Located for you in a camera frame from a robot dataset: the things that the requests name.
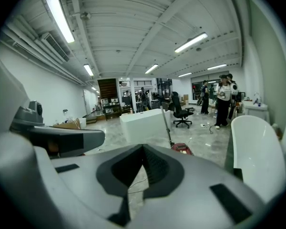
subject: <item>air conditioning vent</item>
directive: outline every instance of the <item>air conditioning vent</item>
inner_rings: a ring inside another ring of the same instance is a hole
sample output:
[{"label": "air conditioning vent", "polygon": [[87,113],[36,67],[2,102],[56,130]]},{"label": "air conditioning vent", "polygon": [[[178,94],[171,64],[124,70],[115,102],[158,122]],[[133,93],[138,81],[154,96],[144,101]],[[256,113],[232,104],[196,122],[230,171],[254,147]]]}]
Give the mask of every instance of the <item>air conditioning vent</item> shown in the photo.
[{"label": "air conditioning vent", "polygon": [[63,61],[68,61],[69,57],[64,52],[64,50],[58,45],[56,40],[52,37],[50,33],[45,33],[41,36],[41,41],[47,46],[57,57]]}]

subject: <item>person with dark hair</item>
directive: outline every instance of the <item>person with dark hair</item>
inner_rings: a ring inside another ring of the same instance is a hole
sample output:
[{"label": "person with dark hair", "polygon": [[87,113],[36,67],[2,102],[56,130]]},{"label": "person with dark hair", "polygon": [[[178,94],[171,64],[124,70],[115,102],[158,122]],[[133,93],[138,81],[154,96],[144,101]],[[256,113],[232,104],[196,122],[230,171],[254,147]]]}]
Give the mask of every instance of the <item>person with dark hair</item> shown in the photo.
[{"label": "person with dark hair", "polygon": [[209,92],[210,92],[210,99],[214,99],[214,85],[213,84],[211,84]]},{"label": "person with dark hair", "polygon": [[[233,75],[231,73],[229,73],[227,75],[228,82],[230,84],[232,84],[232,83],[236,84],[236,82],[233,81],[232,78],[233,78]],[[230,113],[229,113],[229,117],[228,117],[229,119],[232,119],[235,106],[236,106],[236,95],[231,95],[231,109],[230,109]]]},{"label": "person with dark hair", "polygon": [[229,112],[229,105],[231,100],[231,88],[226,75],[220,76],[221,81],[216,88],[217,93],[217,118],[216,118],[216,129],[220,128],[220,125],[227,126],[227,117]]},{"label": "person with dark hair", "polygon": [[144,87],[141,87],[141,92],[140,92],[140,98],[142,101],[142,105],[143,105],[143,110],[151,110],[152,108],[149,105],[148,99],[147,99],[147,94],[149,93],[148,91],[144,90]]},{"label": "person with dark hair", "polygon": [[209,108],[209,90],[208,90],[208,81],[203,81],[203,86],[201,89],[200,96],[203,100],[202,107],[201,107],[201,114],[209,114],[208,108]]}]

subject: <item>white cabinet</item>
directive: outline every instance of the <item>white cabinet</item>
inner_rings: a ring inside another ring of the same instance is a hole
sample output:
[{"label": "white cabinet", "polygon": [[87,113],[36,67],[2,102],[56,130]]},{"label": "white cabinet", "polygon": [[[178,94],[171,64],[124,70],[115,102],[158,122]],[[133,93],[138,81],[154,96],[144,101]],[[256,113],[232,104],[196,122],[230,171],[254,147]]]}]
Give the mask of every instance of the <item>white cabinet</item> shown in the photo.
[{"label": "white cabinet", "polygon": [[252,101],[242,101],[243,113],[245,115],[252,115],[259,117],[270,124],[268,106],[266,104],[253,104]]}]

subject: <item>backpack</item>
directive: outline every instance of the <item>backpack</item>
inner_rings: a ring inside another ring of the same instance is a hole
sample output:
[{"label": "backpack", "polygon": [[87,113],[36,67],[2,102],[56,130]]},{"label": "backpack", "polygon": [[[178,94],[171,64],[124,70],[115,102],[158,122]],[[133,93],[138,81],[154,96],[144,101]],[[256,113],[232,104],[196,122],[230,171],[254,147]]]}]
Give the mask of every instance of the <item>backpack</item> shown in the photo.
[{"label": "backpack", "polygon": [[231,87],[231,95],[232,96],[238,95],[238,87],[236,85],[236,82],[232,82],[230,87]]},{"label": "backpack", "polygon": [[204,92],[203,92],[204,87],[202,86],[201,90],[200,90],[200,96],[204,97]]}]

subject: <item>white desk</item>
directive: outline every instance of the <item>white desk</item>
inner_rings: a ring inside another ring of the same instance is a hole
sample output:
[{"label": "white desk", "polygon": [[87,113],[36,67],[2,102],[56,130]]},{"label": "white desk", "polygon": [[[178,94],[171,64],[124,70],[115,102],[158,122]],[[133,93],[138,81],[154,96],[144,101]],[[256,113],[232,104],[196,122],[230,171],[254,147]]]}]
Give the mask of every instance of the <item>white desk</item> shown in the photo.
[{"label": "white desk", "polygon": [[253,115],[270,123],[268,106],[266,104],[261,104],[259,107],[257,104],[253,104],[252,101],[242,101],[242,106],[245,115]]},{"label": "white desk", "polygon": [[[171,111],[164,112],[168,127],[171,127]],[[152,109],[136,114],[120,116],[126,141],[131,144],[144,143],[150,136],[165,136],[166,127],[161,109]]]}]

